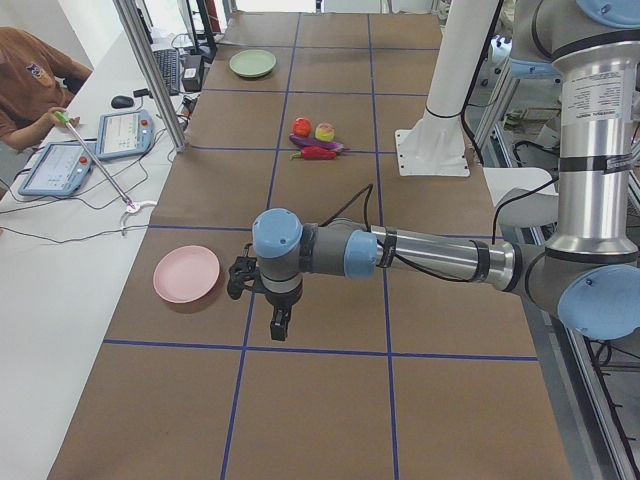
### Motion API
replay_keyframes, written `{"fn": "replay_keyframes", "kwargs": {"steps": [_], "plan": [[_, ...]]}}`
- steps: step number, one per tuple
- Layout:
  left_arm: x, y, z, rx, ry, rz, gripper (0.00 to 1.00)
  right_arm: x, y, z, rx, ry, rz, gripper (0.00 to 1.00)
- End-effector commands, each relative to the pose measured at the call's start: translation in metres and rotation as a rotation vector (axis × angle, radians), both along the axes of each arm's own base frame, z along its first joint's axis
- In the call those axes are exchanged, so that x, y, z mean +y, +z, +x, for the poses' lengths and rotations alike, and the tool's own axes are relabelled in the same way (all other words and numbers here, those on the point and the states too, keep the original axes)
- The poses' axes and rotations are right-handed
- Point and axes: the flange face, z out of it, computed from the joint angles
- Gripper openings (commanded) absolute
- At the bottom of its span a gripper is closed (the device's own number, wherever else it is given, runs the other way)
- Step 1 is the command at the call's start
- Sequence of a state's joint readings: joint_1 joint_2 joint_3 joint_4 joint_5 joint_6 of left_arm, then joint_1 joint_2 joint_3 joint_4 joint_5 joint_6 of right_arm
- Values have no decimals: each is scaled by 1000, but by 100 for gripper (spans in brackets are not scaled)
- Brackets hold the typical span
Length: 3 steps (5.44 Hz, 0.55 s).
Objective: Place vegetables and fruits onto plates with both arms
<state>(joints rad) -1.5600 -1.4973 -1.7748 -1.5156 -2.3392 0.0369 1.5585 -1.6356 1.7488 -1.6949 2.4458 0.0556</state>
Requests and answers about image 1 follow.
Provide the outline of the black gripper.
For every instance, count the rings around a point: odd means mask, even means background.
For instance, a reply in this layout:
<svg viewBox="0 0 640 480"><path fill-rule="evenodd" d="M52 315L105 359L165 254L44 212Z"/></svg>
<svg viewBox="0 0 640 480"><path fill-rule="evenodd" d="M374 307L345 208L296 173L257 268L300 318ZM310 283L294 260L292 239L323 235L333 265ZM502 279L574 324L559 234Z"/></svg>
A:
<svg viewBox="0 0 640 480"><path fill-rule="evenodd" d="M272 340L284 342L287 339L292 308L299 302L302 293L302 287L296 287L287 292L266 290L265 298L274 309L270 322L270 336Z"/></svg>

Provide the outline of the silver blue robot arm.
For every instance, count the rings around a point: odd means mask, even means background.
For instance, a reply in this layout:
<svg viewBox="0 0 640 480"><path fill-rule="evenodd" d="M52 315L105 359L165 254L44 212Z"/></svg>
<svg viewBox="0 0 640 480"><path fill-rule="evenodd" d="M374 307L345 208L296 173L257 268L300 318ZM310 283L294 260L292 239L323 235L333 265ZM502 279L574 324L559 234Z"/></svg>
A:
<svg viewBox="0 0 640 480"><path fill-rule="evenodd" d="M632 97L639 64L635 1L520 1L514 65L550 65L562 80L558 219L541 246L446 238L344 218L304 224L283 208L252 226L250 290L273 307L271 336L287 336L307 273L367 278L376 268L410 268L440 279L489 283L533 302L594 340L639 325L638 249L626 234L632 156Z"/></svg>

